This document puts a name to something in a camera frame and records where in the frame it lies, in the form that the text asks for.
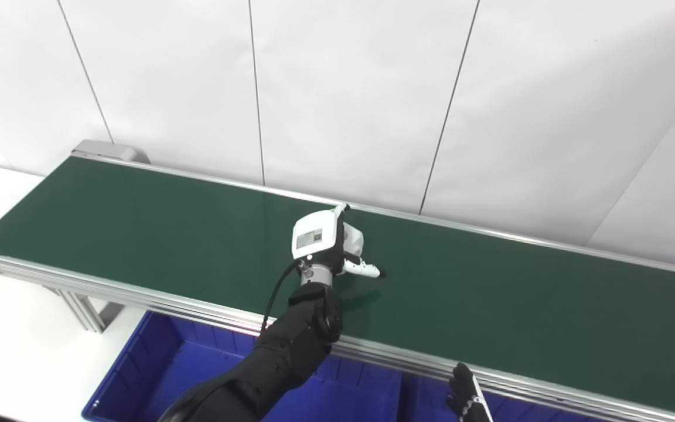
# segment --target blue plastic bin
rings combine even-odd
[[[83,410],[96,422],[156,422],[185,390],[233,366],[254,337],[147,312]],[[330,356],[265,417],[396,422],[402,374]]]
[[[456,422],[445,405],[447,383],[406,375],[403,378],[400,422]],[[602,422],[592,417],[484,393],[494,422]]]

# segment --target green belt surface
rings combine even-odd
[[[262,314],[293,224],[327,208],[71,157],[0,220],[0,255]],[[674,272],[358,210],[346,222],[388,276],[335,279],[344,334],[675,411]]]

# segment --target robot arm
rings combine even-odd
[[[158,422],[261,420],[288,390],[309,379],[342,328],[338,294],[321,283],[300,286],[254,350],[228,371],[191,387]]]
[[[265,315],[254,350],[228,371],[191,387],[158,422],[261,420],[288,390],[309,379],[343,329],[333,278],[345,272],[384,275],[361,258],[364,235],[343,221],[348,209],[341,204],[296,222],[292,266],[298,265],[302,284],[289,297],[286,312],[268,328]]]

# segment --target conveyor leg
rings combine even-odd
[[[56,294],[64,299],[69,309],[72,310],[77,320],[83,324],[83,328],[93,333],[102,333],[105,329],[105,322],[101,315],[96,312],[96,308],[91,304],[90,299],[84,294],[75,294],[59,288],[53,289]]]

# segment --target panel seam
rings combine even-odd
[[[601,227],[603,227],[603,224],[604,224],[604,223],[606,222],[606,220],[608,219],[608,216],[611,215],[611,213],[613,212],[613,209],[616,208],[616,205],[619,203],[619,201],[621,201],[621,198],[624,198],[624,195],[626,194],[627,190],[629,190],[629,187],[632,186],[632,184],[635,182],[635,180],[636,180],[637,177],[640,175],[640,173],[643,171],[643,169],[645,169],[645,166],[647,165],[647,163],[648,163],[648,162],[650,161],[650,159],[656,154],[656,151],[658,150],[658,147],[660,147],[661,144],[663,144],[663,141],[665,141],[665,139],[666,139],[666,137],[668,136],[668,134],[670,133],[671,129],[673,129],[673,126],[675,126],[675,119],[673,120],[673,123],[671,123],[671,124],[668,126],[667,131],[665,131],[665,133],[663,134],[663,136],[661,136],[660,141],[658,141],[658,142],[656,143],[656,146],[653,148],[653,151],[652,151],[651,153],[649,153],[649,155],[648,155],[647,158],[645,159],[645,162],[642,163],[642,165],[640,166],[639,169],[637,169],[637,173],[635,173],[635,175],[632,177],[632,179],[629,180],[629,182],[626,184],[626,186],[624,187],[624,190],[622,190],[622,192],[621,192],[621,194],[619,195],[619,197],[616,198],[616,201],[613,203],[613,205],[611,205],[611,208],[608,209],[608,212],[606,213],[606,215],[603,216],[603,219],[601,220],[600,223],[598,223],[598,226],[595,228],[595,230],[593,230],[592,235],[590,235],[590,238],[587,240],[586,243],[584,243],[583,246],[588,246],[588,245],[590,244],[590,242],[592,242],[592,239],[593,239],[593,238],[595,237],[595,235],[598,233],[598,230],[600,230]]]
[[[431,169],[429,169],[429,177],[426,180],[426,188],[424,189],[423,198],[421,198],[421,206],[418,208],[418,214],[424,210],[424,204],[426,203],[426,194],[429,191],[429,184],[431,184],[431,175],[434,173],[434,165],[437,163],[437,156],[439,155],[439,146],[442,145],[442,136],[444,136],[444,129],[447,126],[447,119],[449,118],[449,111],[452,109],[452,100],[455,99],[455,90],[458,88],[458,81],[460,80],[460,72],[463,69],[463,62],[465,61],[465,55],[468,52],[468,44],[471,43],[471,34],[473,32],[473,25],[476,23],[476,16],[478,15],[478,9],[480,5],[480,0],[476,1],[476,8],[473,10],[473,16],[471,18],[471,26],[468,29],[468,35],[465,38],[465,46],[463,47],[463,56],[460,58],[460,65],[458,66],[458,74],[455,75],[455,83],[452,84],[452,94],[449,96],[449,102],[447,104],[447,112],[444,114],[444,121],[442,122],[442,130],[439,132],[439,141],[437,141],[437,148],[434,150],[434,159],[431,161]]]
[[[251,63],[254,69],[254,99],[257,103],[257,133],[260,136],[260,165],[262,166],[262,186],[265,184],[265,152],[262,146],[262,120],[260,118],[260,87],[257,81],[257,54],[254,51],[254,19],[251,13],[251,0],[247,0],[249,4],[249,31],[251,35]]]
[[[111,140],[111,144],[116,144],[113,141],[113,136],[111,134],[111,129],[108,127],[108,123],[105,121],[105,115],[103,108],[101,108],[101,103],[98,101],[98,96],[96,95],[96,89],[93,87],[93,82],[90,80],[90,75],[88,74],[88,69],[85,66],[85,61],[83,60],[83,55],[80,53],[80,48],[77,46],[77,41],[74,39],[74,34],[72,32],[72,27],[69,25],[67,19],[67,13],[64,11],[64,6],[62,6],[62,0],[56,0],[59,4],[59,10],[62,11],[62,17],[64,18],[64,23],[67,25],[67,31],[69,32],[69,38],[72,40],[72,45],[74,46],[74,51],[77,52],[77,58],[80,59],[80,65],[83,67],[83,72],[85,73],[85,78],[88,80],[88,85],[90,86],[90,93],[93,94],[93,99],[96,101],[96,106],[98,107],[98,112],[101,113],[101,120],[104,123],[105,131],[108,132],[108,137]]]

